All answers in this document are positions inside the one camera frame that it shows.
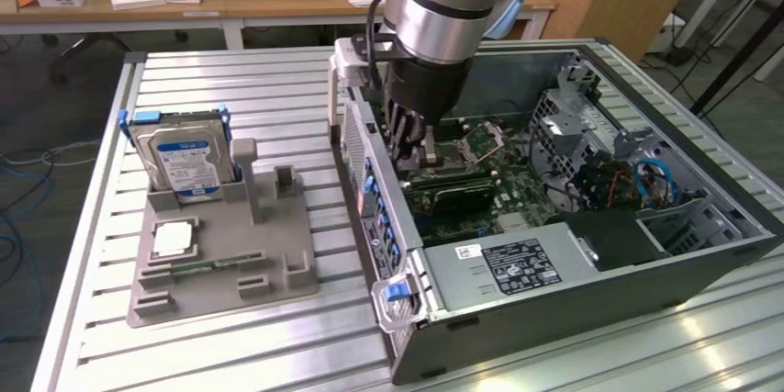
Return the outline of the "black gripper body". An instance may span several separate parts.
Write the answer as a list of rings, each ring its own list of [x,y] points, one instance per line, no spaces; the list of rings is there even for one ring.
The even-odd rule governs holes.
[[[470,68],[472,59],[454,64],[392,61],[384,79],[385,122],[394,125],[408,111],[434,125],[457,104]]]

